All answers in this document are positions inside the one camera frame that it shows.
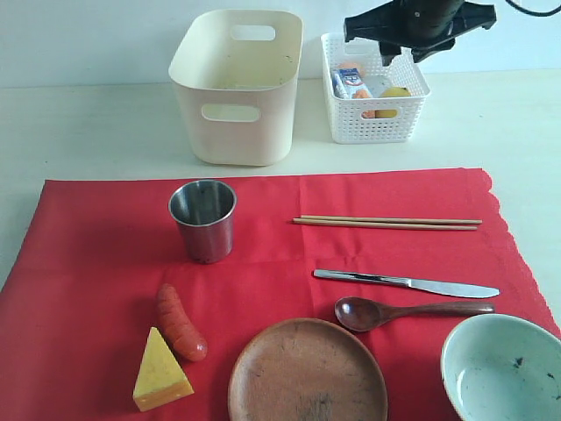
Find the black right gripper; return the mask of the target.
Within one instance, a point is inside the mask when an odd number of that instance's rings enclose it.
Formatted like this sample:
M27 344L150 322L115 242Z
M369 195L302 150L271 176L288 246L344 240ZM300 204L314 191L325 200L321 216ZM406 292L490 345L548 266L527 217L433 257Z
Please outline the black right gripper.
M414 61L448 51L456 38L474 29L490 29L496 22L492 5L467 1L393 1L392 8L374 8L344 19L344 41L379 41L383 67L410 50Z

